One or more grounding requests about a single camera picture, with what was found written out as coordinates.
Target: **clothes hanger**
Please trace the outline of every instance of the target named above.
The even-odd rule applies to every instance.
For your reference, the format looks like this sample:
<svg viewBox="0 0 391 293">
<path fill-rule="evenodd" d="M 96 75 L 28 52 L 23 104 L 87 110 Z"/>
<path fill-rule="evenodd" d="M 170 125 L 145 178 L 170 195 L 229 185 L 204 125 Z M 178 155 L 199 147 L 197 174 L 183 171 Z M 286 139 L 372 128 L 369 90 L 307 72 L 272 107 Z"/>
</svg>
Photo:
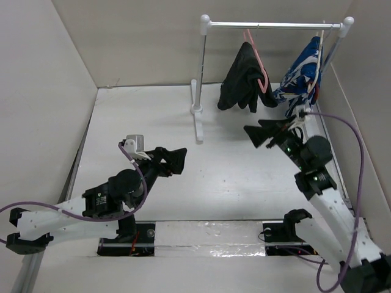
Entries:
<svg viewBox="0 0 391 293">
<path fill-rule="evenodd" d="M 319 78 L 319 71 L 320 71 L 320 60 L 322 58 L 322 48 L 323 48 L 323 35 L 324 31 L 320 34 L 320 40 L 319 40 L 319 48 L 318 48 L 318 62 L 316 63 L 316 73 L 315 78 L 313 79 L 313 83 L 308 84 L 307 93 L 312 92 L 312 90 L 315 88 L 316 82 Z"/>
<path fill-rule="evenodd" d="M 252 39 L 252 36 L 251 36 L 251 33 L 250 33 L 249 29 L 247 29 L 247 33 L 249 34 L 250 43 L 251 43 L 252 49 L 254 50 L 254 54 L 255 54 L 255 57 L 257 58 L 259 67 L 261 68 L 262 74 L 265 77 L 265 84 L 262 84 L 261 79 L 258 78 L 258 85 L 261 88 L 261 92 L 262 93 L 266 93 L 266 91 L 268 90 L 268 84 L 269 84 L 268 74 L 266 73 L 266 70 L 263 67 L 261 58 L 258 55 L 257 47 L 255 46 L 255 43 L 254 43 L 254 41 Z M 246 42 L 247 41 L 247 39 L 246 39 L 246 31 L 243 32 L 243 37 L 244 37 L 244 41 Z"/>
</svg>

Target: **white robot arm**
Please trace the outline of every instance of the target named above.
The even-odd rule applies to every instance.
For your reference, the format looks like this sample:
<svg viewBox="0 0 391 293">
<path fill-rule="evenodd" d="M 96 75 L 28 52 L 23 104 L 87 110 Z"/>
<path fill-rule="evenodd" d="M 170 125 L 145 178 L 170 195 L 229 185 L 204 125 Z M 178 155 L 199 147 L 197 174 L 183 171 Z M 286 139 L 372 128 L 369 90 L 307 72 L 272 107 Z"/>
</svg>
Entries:
<svg viewBox="0 0 391 293">
<path fill-rule="evenodd" d="M 292 131 L 306 115 L 307 112 L 298 110 L 297 115 L 288 119 L 259 120 L 261 127 L 245 126 L 244 130 L 255 147 L 271 139 L 266 147 L 277 145 L 298 166 L 300 172 L 294 176 L 296 185 L 323 216 L 332 233 L 322 229 L 311 214 L 300 209 L 285 214 L 279 224 L 264 224 L 265 241 L 273 242 L 277 235 L 283 242 L 305 241 L 311 245 L 339 274 L 333 288 L 321 289 L 322 292 L 332 292 L 339 284 L 347 293 L 388 289 L 391 287 L 391 255 L 385 255 L 370 239 L 364 221 L 359 218 L 359 209 L 354 218 L 336 190 L 337 185 L 325 168 L 332 160 L 330 143 L 321 136 L 310 137 L 304 143 L 303 137 Z"/>
<path fill-rule="evenodd" d="M 116 238 L 119 242 L 133 239 L 137 233 L 133 214 L 144 204 L 158 177 L 182 173 L 187 149 L 168 151 L 157 147 L 144 152 L 143 136 L 127 136 L 119 147 L 137 171 L 122 170 L 81 197 L 56 206 L 40 204 L 50 208 L 49 211 L 11 210 L 10 222 L 19 232 L 8 235 L 7 248 L 27 255 L 72 239 L 101 237 Z M 126 212 L 124 204 L 134 209 Z"/>
</svg>

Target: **hanging clothes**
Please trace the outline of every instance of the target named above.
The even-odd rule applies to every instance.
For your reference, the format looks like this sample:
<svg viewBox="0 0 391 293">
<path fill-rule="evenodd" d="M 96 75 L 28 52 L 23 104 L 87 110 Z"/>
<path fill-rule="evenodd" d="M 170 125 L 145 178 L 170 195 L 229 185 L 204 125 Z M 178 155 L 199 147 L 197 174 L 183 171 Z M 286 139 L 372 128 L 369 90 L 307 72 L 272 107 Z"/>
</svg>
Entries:
<svg viewBox="0 0 391 293">
<path fill-rule="evenodd" d="M 265 106 L 276 107 L 278 103 L 271 90 L 270 82 L 266 93 L 262 93 L 258 79 L 265 83 L 265 77 L 251 44 L 244 42 L 221 85 L 217 107 L 220 110 L 227 110 L 238 104 L 241 109 L 244 109 L 248 105 L 250 111 L 256 113 L 258 96 Z"/>
<path fill-rule="evenodd" d="M 321 58 L 322 64 L 323 49 L 319 52 L 320 37 L 313 37 L 310 43 L 304 48 L 299 57 L 294 61 L 291 68 L 283 77 L 280 87 L 274 91 L 276 101 L 280 104 L 288 101 L 289 109 L 285 116 L 290 117 L 297 105 L 314 105 L 318 97 L 321 84 L 321 71 L 313 90 L 308 93 L 309 84 L 312 84 L 316 75 L 316 64 Z"/>
</svg>

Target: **blue and white shirt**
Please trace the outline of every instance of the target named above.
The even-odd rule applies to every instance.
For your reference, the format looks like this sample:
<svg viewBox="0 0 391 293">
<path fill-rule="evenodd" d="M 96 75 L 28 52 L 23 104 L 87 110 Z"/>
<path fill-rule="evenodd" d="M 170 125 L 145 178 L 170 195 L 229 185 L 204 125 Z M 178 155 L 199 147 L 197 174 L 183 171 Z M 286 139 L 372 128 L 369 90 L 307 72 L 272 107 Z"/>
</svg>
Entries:
<svg viewBox="0 0 391 293">
<path fill-rule="evenodd" d="M 292 115 L 293 109 L 297 105 L 305 104 L 308 101 L 310 106 L 313 106 L 316 102 L 321 82 L 321 71 L 313 90 L 307 93 L 307 89 L 308 84 L 312 84 L 315 79 L 316 63 L 319 58 L 319 42 L 320 37 L 311 39 L 283 77 L 280 87 L 273 93 L 279 104 L 288 101 L 289 109 L 285 113 L 286 117 Z"/>
</svg>

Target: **red wire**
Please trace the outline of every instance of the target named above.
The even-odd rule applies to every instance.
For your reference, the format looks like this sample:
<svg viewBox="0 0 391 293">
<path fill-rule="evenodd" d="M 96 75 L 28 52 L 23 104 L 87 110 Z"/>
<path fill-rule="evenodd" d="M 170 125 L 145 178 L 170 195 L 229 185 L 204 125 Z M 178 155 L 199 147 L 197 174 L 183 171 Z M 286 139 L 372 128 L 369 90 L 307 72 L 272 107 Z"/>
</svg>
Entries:
<svg viewBox="0 0 391 293">
<path fill-rule="evenodd" d="M 133 240 L 133 242 L 132 242 L 132 248 L 131 248 L 131 250 L 130 250 L 129 256 L 131 256 L 132 252 L 134 251 L 134 245 L 136 244 L 137 239 L 139 238 L 139 235 L 140 235 L 140 231 L 137 232 L 136 238 L 134 238 L 134 240 Z"/>
</svg>

